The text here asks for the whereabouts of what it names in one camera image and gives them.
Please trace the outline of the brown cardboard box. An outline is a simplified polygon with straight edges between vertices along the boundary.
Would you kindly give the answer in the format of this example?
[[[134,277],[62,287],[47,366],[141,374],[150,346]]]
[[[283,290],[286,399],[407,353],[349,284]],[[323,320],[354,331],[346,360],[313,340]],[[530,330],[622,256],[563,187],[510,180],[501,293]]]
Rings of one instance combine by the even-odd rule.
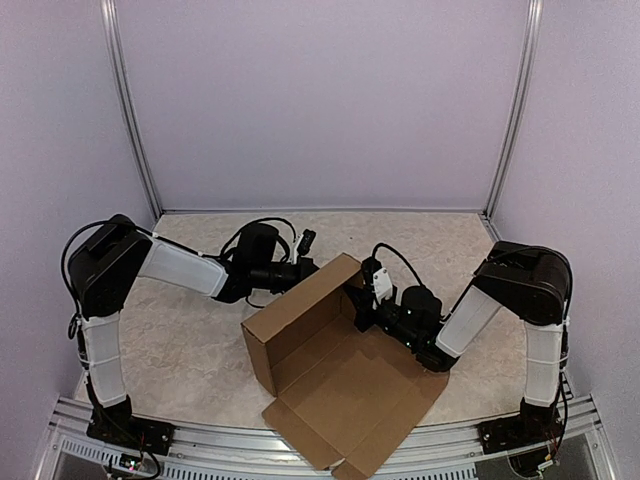
[[[372,477],[449,381],[379,328],[356,329],[343,287],[360,279],[359,261],[342,253],[242,323],[255,377],[274,398],[264,421],[337,479]]]

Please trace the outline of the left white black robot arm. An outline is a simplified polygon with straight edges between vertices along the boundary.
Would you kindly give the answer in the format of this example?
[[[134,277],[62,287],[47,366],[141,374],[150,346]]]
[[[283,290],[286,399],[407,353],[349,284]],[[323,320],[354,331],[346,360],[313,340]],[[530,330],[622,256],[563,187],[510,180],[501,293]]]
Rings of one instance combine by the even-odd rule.
[[[74,304],[69,334],[78,341],[91,403],[106,408],[99,424],[121,445],[140,434],[122,373],[119,322],[131,290],[150,280],[223,304],[256,290],[283,294],[314,274],[313,230],[280,234],[276,217],[243,225],[216,254],[192,249],[147,230],[123,214],[74,232],[60,258],[62,280]]]

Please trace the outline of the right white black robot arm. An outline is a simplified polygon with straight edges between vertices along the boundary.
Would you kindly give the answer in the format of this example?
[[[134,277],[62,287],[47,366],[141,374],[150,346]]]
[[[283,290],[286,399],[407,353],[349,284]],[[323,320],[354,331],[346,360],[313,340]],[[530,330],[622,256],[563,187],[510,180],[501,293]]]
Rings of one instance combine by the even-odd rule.
[[[344,291],[360,332],[377,326],[433,373],[447,373],[501,311],[525,324],[526,382],[511,426],[523,444],[554,422],[568,357],[574,278],[569,259],[548,247],[496,242],[449,312],[422,279],[404,291],[375,254],[361,264],[360,285]]]

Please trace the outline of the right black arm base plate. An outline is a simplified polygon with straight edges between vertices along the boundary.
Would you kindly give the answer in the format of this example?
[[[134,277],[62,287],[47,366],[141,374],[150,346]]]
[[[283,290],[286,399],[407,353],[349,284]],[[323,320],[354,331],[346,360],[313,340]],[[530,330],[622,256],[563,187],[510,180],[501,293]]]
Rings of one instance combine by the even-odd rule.
[[[477,425],[477,431],[484,454],[527,447],[540,442],[551,441],[555,447],[561,444],[566,432],[568,408],[560,373],[551,389],[549,398],[542,399],[525,391],[519,412],[494,420],[486,420]]]

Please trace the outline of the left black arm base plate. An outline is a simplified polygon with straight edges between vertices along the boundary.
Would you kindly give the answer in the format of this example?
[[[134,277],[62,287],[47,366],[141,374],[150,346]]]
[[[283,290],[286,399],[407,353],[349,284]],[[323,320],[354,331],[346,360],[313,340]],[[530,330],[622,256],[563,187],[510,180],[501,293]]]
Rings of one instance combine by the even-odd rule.
[[[166,456],[175,429],[168,422],[136,417],[127,411],[108,413],[95,407],[87,436],[111,445]]]

